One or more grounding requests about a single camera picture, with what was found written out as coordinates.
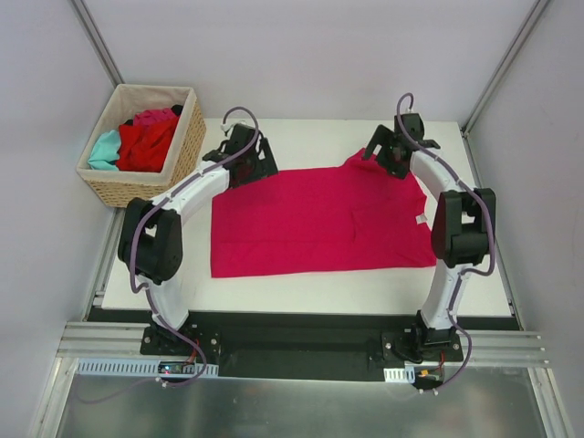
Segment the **magenta t shirt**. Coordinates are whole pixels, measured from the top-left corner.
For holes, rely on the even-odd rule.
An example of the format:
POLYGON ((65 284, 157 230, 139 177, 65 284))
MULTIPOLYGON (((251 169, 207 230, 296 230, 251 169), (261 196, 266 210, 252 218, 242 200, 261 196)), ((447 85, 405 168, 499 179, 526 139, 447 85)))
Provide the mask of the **magenta t shirt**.
POLYGON ((433 267, 426 200, 412 175, 390 176, 360 153, 230 189, 212 203, 211 275, 433 267))
POLYGON ((174 123, 179 119, 179 116, 171 109, 147 109, 137 113, 132 120, 133 126, 151 127, 162 126, 174 123))

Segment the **wicker basket with cloth liner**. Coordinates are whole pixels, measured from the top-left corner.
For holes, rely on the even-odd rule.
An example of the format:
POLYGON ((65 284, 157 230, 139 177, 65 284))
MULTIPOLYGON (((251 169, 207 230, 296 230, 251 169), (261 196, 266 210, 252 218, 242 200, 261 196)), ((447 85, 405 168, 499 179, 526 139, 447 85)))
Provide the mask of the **wicker basket with cloth liner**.
POLYGON ((189 173, 198 161, 206 133, 199 100, 190 87, 118 85, 91 132, 77 164, 78 176, 109 207, 124 208, 140 197, 149 199, 170 189, 189 173), (160 172, 92 170, 88 159, 99 136, 118 128, 144 110, 182 106, 182 115, 160 172))

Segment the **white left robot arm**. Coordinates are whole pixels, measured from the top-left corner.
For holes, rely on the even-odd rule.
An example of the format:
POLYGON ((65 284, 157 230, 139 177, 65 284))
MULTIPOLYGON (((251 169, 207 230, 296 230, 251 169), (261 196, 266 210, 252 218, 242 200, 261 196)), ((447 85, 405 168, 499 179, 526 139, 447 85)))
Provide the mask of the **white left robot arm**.
POLYGON ((174 355, 193 344, 193 333, 183 326, 189 309, 179 279, 183 226, 215 196, 278 173, 262 131, 239 122, 227 134, 193 172, 149 200, 133 198, 124 215, 118 259, 129 271, 131 291, 145 292, 152 319, 165 328, 161 343, 174 355))

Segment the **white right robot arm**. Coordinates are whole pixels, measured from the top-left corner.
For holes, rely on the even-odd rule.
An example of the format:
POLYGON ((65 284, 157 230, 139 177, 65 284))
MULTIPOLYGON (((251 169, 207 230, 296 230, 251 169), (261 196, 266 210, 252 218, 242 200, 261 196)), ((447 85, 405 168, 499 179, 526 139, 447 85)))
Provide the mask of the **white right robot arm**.
POLYGON ((413 363, 431 360, 459 342, 457 313, 471 274, 489 276, 495 268, 496 196, 472 188, 438 155, 440 146, 424 138, 417 113, 394 117, 394 128, 379 125, 363 158, 375 161, 390 176, 417 177, 437 201, 431 247, 437 259, 430 292, 410 331, 391 343, 391 352, 413 363))

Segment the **magenta t shirt in basket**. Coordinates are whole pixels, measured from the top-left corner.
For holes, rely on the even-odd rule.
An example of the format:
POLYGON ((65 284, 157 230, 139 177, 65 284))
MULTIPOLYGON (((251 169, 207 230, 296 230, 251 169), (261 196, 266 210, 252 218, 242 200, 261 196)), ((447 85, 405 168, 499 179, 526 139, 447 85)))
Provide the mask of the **magenta t shirt in basket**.
POLYGON ((174 123, 179 119, 179 116, 171 109, 147 109, 137 113, 132 120, 133 126, 151 127, 162 126, 174 123))

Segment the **red t shirt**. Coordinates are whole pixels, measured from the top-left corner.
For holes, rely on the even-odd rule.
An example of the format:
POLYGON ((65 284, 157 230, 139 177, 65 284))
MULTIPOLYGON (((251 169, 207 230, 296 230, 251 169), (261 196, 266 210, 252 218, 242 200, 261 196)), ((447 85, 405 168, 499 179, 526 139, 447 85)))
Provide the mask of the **red t shirt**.
POLYGON ((120 125, 118 169, 121 172, 161 172, 178 121, 173 118, 152 125, 120 125))

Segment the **turquoise t shirt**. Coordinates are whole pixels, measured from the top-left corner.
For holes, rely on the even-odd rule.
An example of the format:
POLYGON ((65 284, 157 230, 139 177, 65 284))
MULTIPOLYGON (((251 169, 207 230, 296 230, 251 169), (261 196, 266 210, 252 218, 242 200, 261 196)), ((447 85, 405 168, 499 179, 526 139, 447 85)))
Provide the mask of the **turquoise t shirt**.
POLYGON ((88 158, 91 170, 114 171, 119 170, 117 161, 120 158, 121 138, 117 130, 102 133, 96 140, 88 158))

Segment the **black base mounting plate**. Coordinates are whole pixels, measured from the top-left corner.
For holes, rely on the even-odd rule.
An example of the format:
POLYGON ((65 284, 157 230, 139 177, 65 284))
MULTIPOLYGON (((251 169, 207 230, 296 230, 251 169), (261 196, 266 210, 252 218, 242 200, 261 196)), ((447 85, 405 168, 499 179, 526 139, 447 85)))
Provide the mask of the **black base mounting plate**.
POLYGON ((206 361, 222 377, 371 382, 381 381, 383 370, 399 363, 391 344, 410 329, 414 317, 192 312, 180 331, 201 354, 158 327, 147 310, 94 308, 89 321, 143 323, 141 355, 206 361))

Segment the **aluminium frame rail right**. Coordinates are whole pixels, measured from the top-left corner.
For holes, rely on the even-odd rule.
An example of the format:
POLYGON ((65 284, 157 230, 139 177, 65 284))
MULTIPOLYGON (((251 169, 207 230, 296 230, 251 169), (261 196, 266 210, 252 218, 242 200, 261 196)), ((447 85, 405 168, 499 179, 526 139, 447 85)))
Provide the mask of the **aluminium frame rail right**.
POLYGON ((496 65, 493 74, 487 81, 469 116, 465 119, 465 122, 461 126, 461 133, 464 139, 468 138, 472 129, 475 127, 476 123, 479 121, 481 115, 485 111, 489 101, 503 83, 507 73, 511 67, 513 67, 516 59, 522 52, 527 41, 532 36, 544 14, 552 4, 552 0, 537 0, 534 1, 528 9, 526 17, 521 22, 518 30, 507 46, 504 55, 496 65))

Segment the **aluminium frame rail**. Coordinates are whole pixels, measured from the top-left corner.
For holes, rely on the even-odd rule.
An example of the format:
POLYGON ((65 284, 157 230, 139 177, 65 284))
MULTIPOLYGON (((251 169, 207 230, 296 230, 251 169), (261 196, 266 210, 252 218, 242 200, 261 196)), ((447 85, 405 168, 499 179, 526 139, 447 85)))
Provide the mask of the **aluminium frame rail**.
POLYGON ((87 3, 84 0, 69 0, 68 2, 112 86, 116 88, 118 85, 124 84, 125 80, 120 69, 111 55, 107 42, 101 34, 87 3))
POLYGON ((526 17, 521 22, 518 30, 507 46, 504 55, 496 65, 493 74, 487 81, 469 116, 465 119, 465 122, 461 126, 461 133, 464 139, 468 138, 472 129, 475 127, 476 123, 479 121, 481 115, 485 111, 489 101, 503 83, 507 73, 511 67, 513 67, 516 59, 522 52, 527 41, 532 36, 544 14, 552 4, 552 0, 537 0, 534 1, 528 9, 526 17))

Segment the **aluminium frame rail left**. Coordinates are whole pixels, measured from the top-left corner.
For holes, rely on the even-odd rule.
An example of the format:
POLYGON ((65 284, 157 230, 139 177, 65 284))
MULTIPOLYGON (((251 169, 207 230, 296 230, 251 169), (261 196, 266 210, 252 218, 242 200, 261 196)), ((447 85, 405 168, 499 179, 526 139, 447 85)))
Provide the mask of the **aluminium frame rail left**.
POLYGON ((120 69, 111 55, 107 42, 101 34, 87 3, 84 0, 69 0, 68 2, 112 86, 116 88, 118 85, 124 84, 125 80, 120 69))

